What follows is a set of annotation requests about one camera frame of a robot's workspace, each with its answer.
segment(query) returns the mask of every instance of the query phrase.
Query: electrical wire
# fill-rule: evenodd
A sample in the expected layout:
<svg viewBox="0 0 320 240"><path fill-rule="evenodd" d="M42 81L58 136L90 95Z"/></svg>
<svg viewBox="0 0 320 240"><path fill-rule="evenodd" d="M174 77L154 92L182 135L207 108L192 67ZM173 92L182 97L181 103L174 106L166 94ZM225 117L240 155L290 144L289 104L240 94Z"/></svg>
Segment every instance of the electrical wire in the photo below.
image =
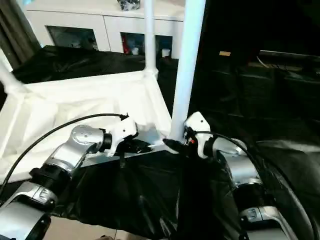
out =
<svg viewBox="0 0 320 240"><path fill-rule="evenodd" d="M261 60L260 60L260 58L259 58L258 56L256 56L256 59L259 61L259 63L261 63L261 65L262 65L262 66L264 66L264 67L265 67L265 68L267 68L267 69L269 68L269 66L268 66L268 65L266 65L266 64L264 64L264 62L263 62L263 61L261 61Z"/></svg>
<svg viewBox="0 0 320 240"><path fill-rule="evenodd" d="M88 115L88 116L84 116L84 117L80 117L77 119L74 119L72 121L66 122L60 126L57 126L56 128L48 131L46 134L44 134L43 136L41 136L40 138L38 138L34 143L32 143L26 150L24 150L24 152L17 158L17 160L14 162L14 164L12 165L10 171L7 173L7 175L5 176L5 179L3 180L2 186L0 188L0 199L2 197L2 194L4 192L4 189L6 187L6 185L9 182L9 179L12 175L12 173L14 172L14 170L16 169L17 165L19 164L19 162L22 160L22 158L32 149L34 148L38 143L40 143L43 139L45 139L46 137L48 137L49 135L53 134L54 132L69 126L71 124L80 122L82 120L86 120L86 119L91 119L91 118L97 118L97 117L119 117L121 120L126 119L128 116L127 115L122 115L122 114L116 114L116 113L99 113L99 114L93 114L93 115Z"/></svg>
<svg viewBox="0 0 320 240"><path fill-rule="evenodd" d="M248 156L248 158L251 160L251 162L253 162L253 163L255 162L254 157L251 155L251 153L244 146L242 146L238 141L233 140L232 138L230 138L228 136L222 135L220 133L212 132L212 131L196 131L195 134L211 134L213 136L217 136L217 137L226 139L229 142L236 145L237 147L239 147Z"/></svg>
<svg viewBox="0 0 320 240"><path fill-rule="evenodd" d="M236 145L237 147L239 147L243 152L245 152L245 154L248 156L248 158L253 163L255 163L255 159L251 155L251 153L244 146L242 146L238 141L235 141L235 140L233 140L232 138L230 138L228 136L222 135L220 133L212 132L212 131L196 131L195 134L210 134L210 135L213 135L213 136L216 136L216 137L220 137L220 138L226 139L226 140L230 141L231 143L233 143L234 145ZM284 177L284 179L290 185L290 187L293 190L293 192L295 192L291 182L289 181L287 176L283 173L283 171L278 166L276 166L273 162L271 162L271 161L268 161L268 162L282 175L282 177ZM314 240L319 240L320 236L319 236L319 233L318 233L318 231L316 229L317 225L316 225L316 222L315 222L314 218L306 211L306 209L304 207L303 207L303 209L304 209L306 215L308 216L309 222L311 224L312 231L313 231L313 236L314 236L313 239Z"/></svg>

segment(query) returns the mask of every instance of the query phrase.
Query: tiled floor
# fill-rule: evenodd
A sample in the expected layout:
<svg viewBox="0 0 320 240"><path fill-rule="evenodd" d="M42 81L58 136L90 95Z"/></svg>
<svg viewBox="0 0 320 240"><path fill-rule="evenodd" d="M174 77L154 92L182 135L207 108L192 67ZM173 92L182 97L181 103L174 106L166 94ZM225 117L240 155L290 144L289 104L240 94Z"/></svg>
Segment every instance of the tiled floor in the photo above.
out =
<svg viewBox="0 0 320 240"><path fill-rule="evenodd" d="M126 231L92 226L58 217L51 217L51 225L44 240L96 240L101 236L110 236L115 240L147 240Z"/></svg>

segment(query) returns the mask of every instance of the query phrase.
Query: cabinet door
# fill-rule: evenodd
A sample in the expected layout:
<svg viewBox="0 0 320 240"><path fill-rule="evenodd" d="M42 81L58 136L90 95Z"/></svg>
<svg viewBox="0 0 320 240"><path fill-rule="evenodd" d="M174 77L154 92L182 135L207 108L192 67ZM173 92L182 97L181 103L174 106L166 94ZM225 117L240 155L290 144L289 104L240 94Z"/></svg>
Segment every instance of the cabinet door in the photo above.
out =
<svg viewBox="0 0 320 240"><path fill-rule="evenodd" d="M145 33L145 20L143 18L104 16L104 22L112 52L123 53L124 50L126 52L126 48L130 48L130 46L124 46L124 39L131 38L130 42L140 42L141 35ZM183 27L183 21L154 20L156 39L161 39L161 41L164 39L165 46L171 43L170 49L173 59L178 59L180 55Z"/></svg>
<svg viewBox="0 0 320 240"><path fill-rule="evenodd" d="M110 51L101 15L68 12L26 11L38 41L43 45Z"/></svg>

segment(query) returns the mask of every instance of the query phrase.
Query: black plastic sheet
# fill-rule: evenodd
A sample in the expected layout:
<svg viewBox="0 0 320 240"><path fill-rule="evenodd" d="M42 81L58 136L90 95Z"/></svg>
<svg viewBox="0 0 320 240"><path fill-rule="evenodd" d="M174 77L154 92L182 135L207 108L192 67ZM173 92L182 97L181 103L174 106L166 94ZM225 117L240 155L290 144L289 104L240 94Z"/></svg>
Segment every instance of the black plastic sheet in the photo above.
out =
<svg viewBox="0 0 320 240"><path fill-rule="evenodd" d="M45 47L14 74L24 83L138 71L144 58ZM177 61L159 59L172 112ZM278 208L300 240L320 224L319 79L259 67L198 64L189 114L244 141ZM236 239L241 233L226 166L158 152L80 169L54 214L150 239Z"/></svg>

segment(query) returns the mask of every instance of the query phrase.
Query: white pole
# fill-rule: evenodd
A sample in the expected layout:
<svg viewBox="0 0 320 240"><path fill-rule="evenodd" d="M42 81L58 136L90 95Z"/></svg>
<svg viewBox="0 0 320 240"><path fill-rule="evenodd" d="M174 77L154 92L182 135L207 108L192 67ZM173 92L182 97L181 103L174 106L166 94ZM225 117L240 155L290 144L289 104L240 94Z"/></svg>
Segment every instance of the white pole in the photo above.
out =
<svg viewBox="0 0 320 240"><path fill-rule="evenodd" d="M155 73L156 69L156 38L154 21L154 0L144 0L144 51L145 70Z"/></svg>
<svg viewBox="0 0 320 240"><path fill-rule="evenodd" d="M7 70L5 65L0 60L0 81L3 84L4 91L9 94L15 91L23 91L25 92L26 89L24 85L18 81L11 72Z"/></svg>
<svg viewBox="0 0 320 240"><path fill-rule="evenodd" d="M181 52L176 76L169 139L183 140L196 68L206 0L186 0Z"/></svg>

